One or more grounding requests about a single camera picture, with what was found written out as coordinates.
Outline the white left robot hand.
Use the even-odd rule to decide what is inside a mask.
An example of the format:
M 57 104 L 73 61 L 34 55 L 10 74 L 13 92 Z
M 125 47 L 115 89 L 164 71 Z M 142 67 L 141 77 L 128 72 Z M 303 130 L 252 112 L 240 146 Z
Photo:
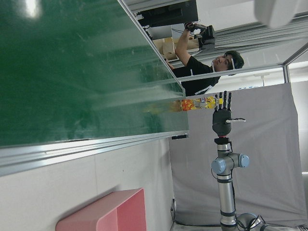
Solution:
M 300 0 L 255 0 L 254 15 L 262 24 L 277 28 L 288 24 L 294 17 Z

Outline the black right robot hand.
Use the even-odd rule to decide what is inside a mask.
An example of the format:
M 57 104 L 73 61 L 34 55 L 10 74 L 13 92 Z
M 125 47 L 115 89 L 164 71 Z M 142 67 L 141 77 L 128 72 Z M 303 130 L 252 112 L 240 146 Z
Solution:
M 227 91 L 216 94 L 216 105 L 212 117 L 212 129 L 218 137 L 226 137 L 231 131 L 231 123 L 235 121 L 243 121 L 244 118 L 231 117 L 231 92 L 227 97 Z

